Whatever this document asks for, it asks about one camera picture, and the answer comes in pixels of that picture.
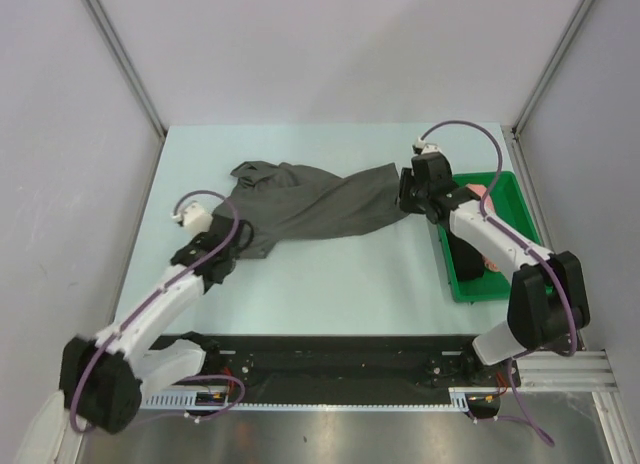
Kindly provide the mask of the grey t shirt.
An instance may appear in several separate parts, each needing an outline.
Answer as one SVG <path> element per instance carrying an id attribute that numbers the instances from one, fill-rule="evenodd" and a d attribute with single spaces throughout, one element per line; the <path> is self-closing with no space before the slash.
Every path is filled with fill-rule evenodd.
<path id="1" fill-rule="evenodd" d="M 362 236 L 407 217 L 397 204 L 393 163 L 340 177 L 286 162 L 246 161 L 231 171 L 229 195 L 254 229 L 242 259 L 264 259 L 282 241 Z"/>

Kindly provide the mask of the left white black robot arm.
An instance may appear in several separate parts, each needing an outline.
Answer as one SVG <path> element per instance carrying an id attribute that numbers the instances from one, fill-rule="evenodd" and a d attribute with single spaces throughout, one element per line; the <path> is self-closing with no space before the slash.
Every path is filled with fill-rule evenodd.
<path id="1" fill-rule="evenodd" d="M 225 372 L 211 338 L 189 331 L 164 349 L 152 347 L 177 317 L 224 282 L 255 234 L 249 221 L 221 216 L 188 231 L 191 240 L 171 257 L 147 298 L 122 321 L 65 345 L 59 389 L 75 432 L 117 434 L 148 397 L 174 384 L 225 380 L 229 389 L 242 386 Z"/>

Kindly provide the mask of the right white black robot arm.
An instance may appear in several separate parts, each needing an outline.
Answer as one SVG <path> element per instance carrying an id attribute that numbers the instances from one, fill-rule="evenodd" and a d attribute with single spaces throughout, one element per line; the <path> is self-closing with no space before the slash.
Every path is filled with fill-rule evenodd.
<path id="1" fill-rule="evenodd" d="M 398 204 L 469 244 L 510 282 L 505 320 L 476 336 L 463 353 L 461 372 L 469 383 L 484 385 L 498 364 L 562 338 L 568 340 L 564 355 L 577 351 L 577 332 L 589 324 L 590 311 L 573 253 L 542 247 L 489 211 L 484 196 L 455 182 L 439 152 L 416 155 L 402 170 Z"/>

